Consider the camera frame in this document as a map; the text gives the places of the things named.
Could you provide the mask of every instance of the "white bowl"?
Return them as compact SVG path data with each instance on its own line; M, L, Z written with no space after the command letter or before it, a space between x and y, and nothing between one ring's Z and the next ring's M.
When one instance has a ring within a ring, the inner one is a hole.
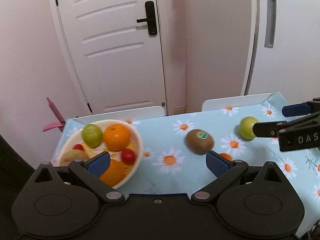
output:
M121 180L118 184L114 185L113 188L114 189L117 189L119 187L121 187L124 183L126 183L133 175L134 173L136 172L140 162L141 162L141 159L142 159L142 141L141 141L141 137L139 135L139 133L136 131L136 129L128 124L127 122L123 122L123 121L119 121L119 120L101 120L101 121L97 121L97 122L94 122L93 124L97 125L98 127L101 128L101 130L104 132L104 130L112 125L112 124L115 124L115 123L119 123L119 124L122 124L124 125L125 127L128 128L128 130L130 131L130 140L133 144L133 147L135 149L135 153L136 153L136 161L131 169L131 171L125 176L125 178L123 180ZM69 139L68 141L65 143L65 145L63 146L61 152L60 152L60 155L58 157L58 163L60 164L60 160L61 160L61 157L63 156L63 154L65 152L68 152L70 150L72 150L73 146L75 144L78 144L78 143L82 143L83 142L83 139L82 139L82 136L81 136L81 132L82 132L82 129L77 131L76 133L74 133ZM102 144L100 146L97 147L97 149L101 149L101 148L106 148L104 142L102 142Z

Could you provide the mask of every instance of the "screw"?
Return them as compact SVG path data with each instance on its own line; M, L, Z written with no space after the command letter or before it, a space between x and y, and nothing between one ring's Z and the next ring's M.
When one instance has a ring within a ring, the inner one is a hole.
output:
M159 203L162 203L162 199L161 198L156 198L153 202L159 204Z
M194 194L195 198L197 199L207 199L210 197L210 194L205 191L198 191Z
M110 192L108 192L108 193L106 194L106 197L107 197L108 199L114 200L114 199L119 199L119 198L121 198L121 197L122 197L122 194L121 194L120 192L118 192L118 191L110 191Z

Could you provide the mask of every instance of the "table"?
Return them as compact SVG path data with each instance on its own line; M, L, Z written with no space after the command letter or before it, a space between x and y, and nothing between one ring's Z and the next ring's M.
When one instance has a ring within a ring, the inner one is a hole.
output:
M317 148L280 152L277 138L241 138L238 124L246 116L260 122L291 120L281 114L288 105L280 93L262 104L180 114L145 120L132 125L141 135L143 160L135 175L118 190L128 196L136 194L187 193L189 196L216 177L207 169L205 155L192 153L185 144L185 135L192 129L207 131L214 138L213 150L241 159L249 165L262 166L274 161L282 169L300 196L305 218L297 232L301 237L320 217L320 159ZM73 132L84 127L68 120L55 155Z

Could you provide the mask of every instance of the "white door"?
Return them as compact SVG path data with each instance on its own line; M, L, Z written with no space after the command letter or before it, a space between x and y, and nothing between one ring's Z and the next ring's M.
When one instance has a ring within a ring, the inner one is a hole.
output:
M319 8L320 0L260 0L249 94L280 91L292 104L320 96Z
M76 74L94 114L165 101L159 24L150 36L145 2L58 0Z

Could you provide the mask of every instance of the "recessed handle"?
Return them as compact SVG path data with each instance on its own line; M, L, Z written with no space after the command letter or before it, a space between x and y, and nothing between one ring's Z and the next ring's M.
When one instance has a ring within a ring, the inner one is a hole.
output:
M145 2L146 15L147 17L144 19L138 19L137 23L148 23L148 31L150 36L154 36L158 34L157 31L157 20L156 20L156 11L155 11L155 3L153 1Z
M267 1L267 27L266 27L266 39L264 41L265 48L273 48L276 33L276 0Z

